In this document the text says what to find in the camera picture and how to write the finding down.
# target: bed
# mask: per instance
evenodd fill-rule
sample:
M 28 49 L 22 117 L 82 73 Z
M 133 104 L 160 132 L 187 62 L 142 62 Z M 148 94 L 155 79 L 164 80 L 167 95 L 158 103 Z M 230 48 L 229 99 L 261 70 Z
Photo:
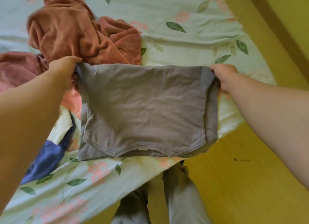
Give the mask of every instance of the bed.
M 96 17 L 123 19 L 142 36 L 145 66 L 235 65 L 239 72 L 275 84 L 260 52 L 224 0 L 84 0 Z M 42 0 L 0 0 L 0 52 L 39 53 L 27 45 L 28 15 Z M 220 94 L 218 135 L 243 119 L 228 95 Z M 181 158 L 129 157 L 77 161 L 80 120 L 70 151 L 44 179 L 20 186 L 1 223 L 80 223 L 108 208 Z

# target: floor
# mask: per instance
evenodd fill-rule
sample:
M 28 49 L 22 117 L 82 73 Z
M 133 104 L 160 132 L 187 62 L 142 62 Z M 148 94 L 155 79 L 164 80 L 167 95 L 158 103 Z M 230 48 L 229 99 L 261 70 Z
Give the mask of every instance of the floor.
M 266 59 L 279 85 L 309 89 L 250 0 L 226 0 Z M 214 224 L 309 223 L 309 192 L 247 124 L 206 154 L 185 161 Z M 153 224 L 168 224 L 162 176 L 150 183 Z M 119 203 L 86 224 L 109 224 Z

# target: blue clothing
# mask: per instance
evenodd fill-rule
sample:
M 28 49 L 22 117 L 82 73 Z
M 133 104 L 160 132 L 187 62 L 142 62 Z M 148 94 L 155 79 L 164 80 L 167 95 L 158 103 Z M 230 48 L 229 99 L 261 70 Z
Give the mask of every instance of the blue clothing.
M 59 145 L 46 140 L 41 151 L 37 155 L 36 159 L 32 162 L 25 176 L 23 177 L 21 185 L 37 179 L 41 179 L 49 175 L 57 167 L 58 163 L 64 156 L 65 150 L 70 145 L 71 137 L 75 131 L 76 125 L 72 116 L 71 119 L 73 125 L 65 134 Z

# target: leg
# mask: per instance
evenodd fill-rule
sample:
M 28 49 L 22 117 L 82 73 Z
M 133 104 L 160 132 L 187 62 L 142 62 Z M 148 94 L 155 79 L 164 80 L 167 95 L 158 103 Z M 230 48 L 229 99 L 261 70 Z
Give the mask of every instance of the leg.
M 148 189 L 143 185 L 121 199 L 111 224 L 151 224 L 147 203 Z
M 170 224 L 211 224 L 186 166 L 177 163 L 163 173 Z

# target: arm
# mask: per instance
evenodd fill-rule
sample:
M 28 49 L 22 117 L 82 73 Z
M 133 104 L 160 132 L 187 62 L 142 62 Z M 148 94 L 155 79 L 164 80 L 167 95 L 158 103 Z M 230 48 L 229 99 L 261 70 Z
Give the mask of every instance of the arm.
M 309 91 L 256 81 L 233 65 L 211 69 L 252 130 L 309 189 Z
M 72 88 L 75 62 L 81 61 L 53 61 L 47 72 L 0 94 L 0 214 L 52 130 L 64 92 Z

